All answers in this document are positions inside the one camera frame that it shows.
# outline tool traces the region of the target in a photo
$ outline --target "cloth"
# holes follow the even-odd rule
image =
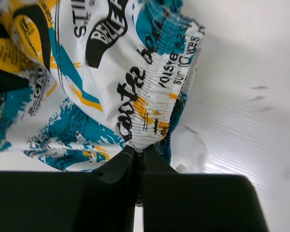
[[[125,145],[170,162],[204,27],[181,0],[0,0],[0,151],[92,171]]]

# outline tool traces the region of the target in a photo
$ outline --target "garment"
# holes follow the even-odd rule
[[[0,151],[92,171],[124,145],[170,162],[204,27],[180,0],[0,0]]]

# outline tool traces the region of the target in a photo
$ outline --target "fabric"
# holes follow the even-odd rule
[[[204,27],[170,0],[0,0],[0,69],[29,81],[0,93],[0,151],[92,171],[156,144],[170,162]]]

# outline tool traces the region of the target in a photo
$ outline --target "white surface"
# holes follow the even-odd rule
[[[290,232],[290,0],[185,0],[184,13],[207,35],[181,123],[206,144],[204,170],[246,175],[271,231]],[[176,143],[182,128],[172,165],[200,167],[200,143]],[[20,154],[0,155],[0,169],[51,170]],[[142,231],[140,209],[135,221]]]

